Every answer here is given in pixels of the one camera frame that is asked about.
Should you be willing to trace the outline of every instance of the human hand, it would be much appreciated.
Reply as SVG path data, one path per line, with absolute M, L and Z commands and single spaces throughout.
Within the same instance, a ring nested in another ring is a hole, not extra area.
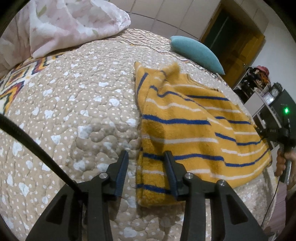
M 283 171 L 286 169 L 286 159 L 289 159 L 292 162 L 292 166 L 296 165 L 296 153 L 294 151 L 285 153 L 285 156 L 283 157 L 282 152 L 278 149 L 277 155 L 276 172 L 274 173 L 276 177 L 282 175 Z

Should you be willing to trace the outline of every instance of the zigzag pattern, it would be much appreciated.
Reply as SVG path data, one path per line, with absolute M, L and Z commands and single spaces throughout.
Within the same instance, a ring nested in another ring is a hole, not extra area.
M 28 82 L 38 72 L 45 69 L 52 61 L 57 59 L 65 52 L 50 55 L 43 58 L 28 58 L 24 62 L 15 66 L 11 71 L 0 80 L 0 113 L 6 113 L 11 102 Z

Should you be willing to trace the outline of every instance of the yellow striped towel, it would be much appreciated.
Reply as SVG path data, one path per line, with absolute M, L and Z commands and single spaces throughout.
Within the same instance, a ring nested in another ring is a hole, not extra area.
M 201 179 L 225 179 L 232 187 L 258 176 L 270 153 L 250 119 L 216 89 L 181 74 L 175 63 L 163 70 L 135 63 L 135 93 L 141 111 L 142 146 L 137 200 L 142 206 L 173 204 L 162 163 L 170 150 Z

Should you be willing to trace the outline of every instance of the screw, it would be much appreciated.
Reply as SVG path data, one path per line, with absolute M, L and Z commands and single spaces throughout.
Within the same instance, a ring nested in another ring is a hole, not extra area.
M 188 172 L 188 173 L 185 174 L 185 177 L 186 177 L 187 179 L 192 179 L 193 176 L 194 176 L 194 174 L 191 173 L 191 172 Z
M 101 174 L 99 175 L 99 177 L 100 177 L 101 179 L 105 179 L 105 178 L 108 177 L 108 174 L 105 173 L 105 172 L 103 172 L 103 173 L 101 173 Z
M 226 181 L 225 180 L 219 180 L 217 182 L 220 186 L 226 186 Z

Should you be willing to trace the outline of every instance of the finger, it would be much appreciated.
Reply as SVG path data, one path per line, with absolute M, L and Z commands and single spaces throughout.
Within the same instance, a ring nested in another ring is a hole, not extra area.
M 283 174 L 283 171 L 280 171 L 280 170 L 276 170 L 276 172 L 274 173 L 274 175 L 276 176 L 276 177 L 279 177 L 280 175 L 282 175 Z
M 285 164 L 286 159 L 283 158 L 283 157 L 281 157 L 281 156 L 278 156 L 278 157 L 276 158 L 276 162 L 279 163 L 279 164 Z
M 276 169 L 277 170 L 281 170 L 281 171 L 283 171 L 283 170 L 285 170 L 286 169 L 286 166 L 285 165 L 282 165 L 282 164 L 276 164 Z
M 289 159 L 291 161 L 295 161 L 296 160 L 296 154 L 295 154 L 294 151 L 286 152 L 284 154 L 284 156 L 285 156 L 286 159 Z

